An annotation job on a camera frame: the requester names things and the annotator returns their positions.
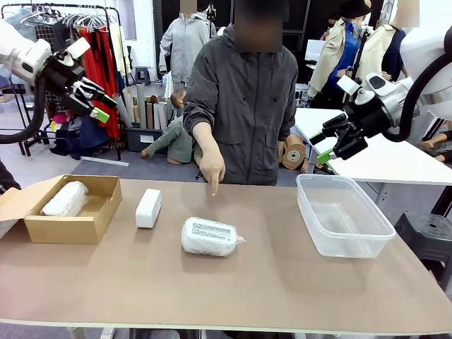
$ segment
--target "cardboard box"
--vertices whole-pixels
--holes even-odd
[[[88,188],[88,202],[78,217],[40,215],[46,203],[68,182]],[[32,242],[98,244],[121,201],[118,177],[63,175],[0,196],[0,221],[24,219]]]

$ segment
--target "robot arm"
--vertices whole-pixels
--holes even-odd
[[[393,142],[406,140],[412,120],[424,110],[452,120],[452,28],[415,29],[403,40],[400,53],[412,78],[389,83],[371,73],[365,79],[369,90],[347,77],[338,82],[355,98],[344,106],[344,114],[327,121],[322,134],[312,138],[314,144],[338,138],[331,151],[320,155],[322,163],[352,157],[367,147],[364,138],[379,133]],[[391,133],[391,127],[399,127],[399,132]]]
[[[35,112],[30,125],[20,133],[0,135],[0,144],[23,141],[39,130],[46,90],[61,97],[62,103],[78,116],[89,114],[103,122],[109,119],[91,100],[111,108],[116,107],[116,102],[105,95],[103,88],[85,78],[85,70],[74,61],[90,48],[85,39],[77,40],[63,52],[52,53],[48,42],[25,39],[4,20],[0,20],[0,31],[0,74],[12,73],[35,86]]]

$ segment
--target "transparent plastic bin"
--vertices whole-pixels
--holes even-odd
[[[396,236],[392,224],[354,180],[301,174],[297,186],[299,209],[320,254],[375,258]]]

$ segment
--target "bubble wrap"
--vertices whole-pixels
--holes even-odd
[[[52,217],[76,217],[86,204],[88,189],[81,182],[69,182],[41,210]]]
[[[189,218],[182,228],[182,247],[193,254],[229,256],[244,241],[234,226],[212,220]]]

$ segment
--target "red garment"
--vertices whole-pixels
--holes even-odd
[[[103,87],[105,94],[113,97],[113,94],[118,92],[118,87],[107,32],[97,30],[89,33],[87,30],[80,30],[79,34],[91,46],[83,55],[86,77]],[[104,124],[99,121],[99,125],[107,129],[109,137],[117,139],[119,137],[117,111],[98,101],[93,101],[93,104],[110,115],[107,123]]]

